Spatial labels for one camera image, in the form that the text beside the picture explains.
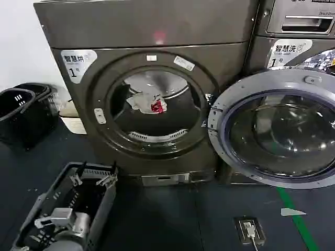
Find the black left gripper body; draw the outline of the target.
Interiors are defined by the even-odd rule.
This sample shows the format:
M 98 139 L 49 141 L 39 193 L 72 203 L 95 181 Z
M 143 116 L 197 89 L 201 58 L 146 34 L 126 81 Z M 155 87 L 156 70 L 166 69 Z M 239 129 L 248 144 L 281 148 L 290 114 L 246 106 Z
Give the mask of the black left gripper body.
M 72 188 L 67 207 L 75 212 L 95 216 L 105 193 L 104 186 L 97 185 L 96 182 L 83 182 Z

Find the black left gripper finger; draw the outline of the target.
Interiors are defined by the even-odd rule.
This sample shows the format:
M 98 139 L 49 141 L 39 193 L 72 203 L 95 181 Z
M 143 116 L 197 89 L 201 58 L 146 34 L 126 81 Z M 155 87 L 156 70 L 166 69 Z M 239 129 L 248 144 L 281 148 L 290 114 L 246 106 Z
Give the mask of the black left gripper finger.
M 96 185 L 97 186 L 105 186 L 105 187 L 112 187 L 115 185 L 115 183 L 118 180 L 118 167 L 117 162 L 114 161 L 114 163 L 111 166 L 110 175 L 105 176 L 101 180 L 99 180 Z
M 75 171 L 74 175 L 70 175 L 70 180 L 73 186 L 80 186 L 83 182 L 81 180 L 81 176 L 83 171 L 85 170 L 87 162 L 83 162 L 80 167 Z

